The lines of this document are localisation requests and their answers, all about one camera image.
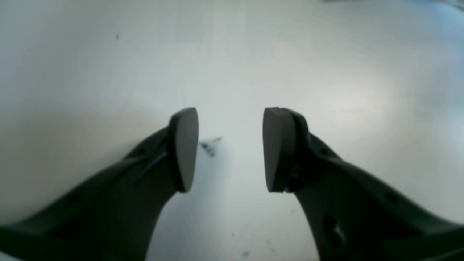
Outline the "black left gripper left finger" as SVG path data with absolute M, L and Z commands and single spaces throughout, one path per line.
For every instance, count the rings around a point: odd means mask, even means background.
M 23 261 L 144 261 L 164 206 L 192 188 L 198 136 L 195 108 L 173 114 L 119 162 L 1 226 L 1 251 Z

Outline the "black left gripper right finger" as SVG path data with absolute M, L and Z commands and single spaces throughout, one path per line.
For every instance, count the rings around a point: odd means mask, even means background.
M 463 225 L 343 160 L 301 114 L 266 108 L 262 143 L 268 191 L 295 195 L 321 261 L 463 260 Z

